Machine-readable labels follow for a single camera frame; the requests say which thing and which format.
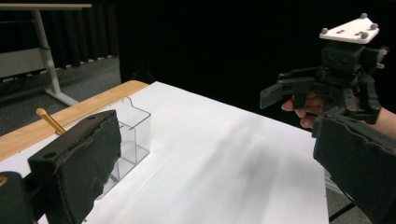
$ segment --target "desk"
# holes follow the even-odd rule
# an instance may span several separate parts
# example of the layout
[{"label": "desk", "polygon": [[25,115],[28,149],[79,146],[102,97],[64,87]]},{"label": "desk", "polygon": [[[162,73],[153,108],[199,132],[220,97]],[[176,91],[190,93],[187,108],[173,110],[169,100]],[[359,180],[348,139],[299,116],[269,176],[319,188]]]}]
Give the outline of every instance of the desk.
[{"label": "desk", "polygon": [[[23,0],[0,0],[0,8],[7,10],[69,10],[76,9],[77,7],[90,7],[92,4],[113,4],[116,6],[117,20],[118,21],[128,21],[128,26],[123,24],[118,24],[118,38],[120,55],[120,79],[121,82],[126,82],[132,79],[131,74],[142,73],[140,75],[145,75],[147,72],[147,59],[144,55],[145,47],[143,39],[143,27],[142,27],[142,4],[140,1],[124,1],[124,0],[35,0],[30,1],[31,3],[26,3]],[[38,34],[41,35],[39,39],[45,38],[43,35],[43,27],[38,27],[40,31]],[[48,44],[45,38],[44,46],[48,49]],[[52,61],[50,55],[44,55],[45,61],[49,59]],[[67,96],[61,93],[58,80],[56,77],[56,72],[54,71],[53,64],[45,64],[46,69],[51,74],[51,84],[53,90],[47,89],[47,93],[54,96],[58,100],[66,103],[67,105],[73,105],[76,103],[73,99],[68,99]]]},{"label": "desk", "polygon": [[[95,202],[87,223],[328,223],[310,133],[161,82],[144,86],[118,88],[141,89],[129,94],[151,113],[151,152]],[[26,175],[20,155],[0,162],[0,171]]]},{"label": "desk", "polygon": [[76,100],[61,92],[58,77],[55,71],[50,46],[48,44],[40,10],[77,10],[91,5],[79,4],[10,4],[0,3],[0,10],[30,10],[32,12],[33,23],[39,47],[37,49],[25,49],[14,52],[0,54],[0,77],[17,75],[45,68],[49,74],[51,88],[46,88],[45,92],[66,105],[74,105]]}]

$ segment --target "white mounting plate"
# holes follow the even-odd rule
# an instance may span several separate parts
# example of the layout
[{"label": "white mounting plate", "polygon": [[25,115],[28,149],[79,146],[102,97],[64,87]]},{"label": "white mounting plate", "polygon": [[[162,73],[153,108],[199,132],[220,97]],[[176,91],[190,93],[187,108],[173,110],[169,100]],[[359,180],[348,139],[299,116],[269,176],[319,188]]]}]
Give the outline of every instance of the white mounting plate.
[{"label": "white mounting plate", "polygon": [[347,22],[343,25],[327,30],[327,33],[322,30],[319,37],[322,39],[330,39],[336,41],[344,41],[356,44],[367,44],[369,43],[379,32],[378,25],[370,21],[367,16],[363,15],[354,20]]}]

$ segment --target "desk leg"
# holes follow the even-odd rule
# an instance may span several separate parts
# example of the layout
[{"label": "desk leg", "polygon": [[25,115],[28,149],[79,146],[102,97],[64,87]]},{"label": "desk leg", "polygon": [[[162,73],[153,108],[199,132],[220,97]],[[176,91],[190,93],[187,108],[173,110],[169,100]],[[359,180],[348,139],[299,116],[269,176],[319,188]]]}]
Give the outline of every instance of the desk leg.
[{"label": "desk leg", "polygon": [[35,31],[37,33],[38,42],[40,44],[41,59],[47,72],[50,75],[52,87],[45,89],[46,93],[61,101],[66,105],[75,105],[78,102],[61,92],[58,77],[55,71],[55,65],[50,53],[50,46],[47,41],[46,32],[44,30],[43,21],[39,10],[32,10],[32,16],[35,20]]}]

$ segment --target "black curtain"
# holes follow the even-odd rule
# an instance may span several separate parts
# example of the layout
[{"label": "black curtain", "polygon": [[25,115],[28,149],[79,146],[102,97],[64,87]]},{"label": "black curtain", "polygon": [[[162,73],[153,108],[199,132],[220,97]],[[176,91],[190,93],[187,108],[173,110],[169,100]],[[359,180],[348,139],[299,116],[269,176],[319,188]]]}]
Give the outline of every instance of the black curtain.
[{"label": "black curtain", "polygon": [[[113,5],[82,10],[41,10],[46,36],[57,68],[118,56],[118,31]],[[30,11],[0,11],[0,52],[38,47]]]},{"label": "black curtain", "polygon": [[[275,84],[279,73],[320,65],[320,51],[328,43],[318,38],[322,28],[333,28],[367,13],[380,29],[367,47],[390,48],[383,62],[385,69],[375,72],[376,91],[380,104],[396,112],[396,1],[133,2],[117,8],[118,18],[129,18],[139,31],[128,37],[137,50],[131,45],[120,49],[122,81],[154,77],[297,127],[295,114],[280,109],[290,96],[261,110],[260,91]],[[127,25],[121,26],[126,33]],[[141,63],[134,65],[137,59]]]}]

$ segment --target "wooden stick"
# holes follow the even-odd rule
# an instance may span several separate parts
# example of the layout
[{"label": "wooden stick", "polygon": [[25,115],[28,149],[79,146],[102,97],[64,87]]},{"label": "wooden stick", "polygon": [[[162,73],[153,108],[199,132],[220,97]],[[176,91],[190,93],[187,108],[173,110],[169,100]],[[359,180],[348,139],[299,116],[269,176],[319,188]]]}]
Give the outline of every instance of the wooden stick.
[{"label": "wooden stick", "polygon": [[52,128],[54,128],[55,131],[58,132],[58,134],[63,134],[66,132],[64,128],[58,122],[56,122],[56,120],[53,119],[49,114],[47,114],[47,112],[43,108],[38,108],[35,112],[50,126],[52,126]]}]

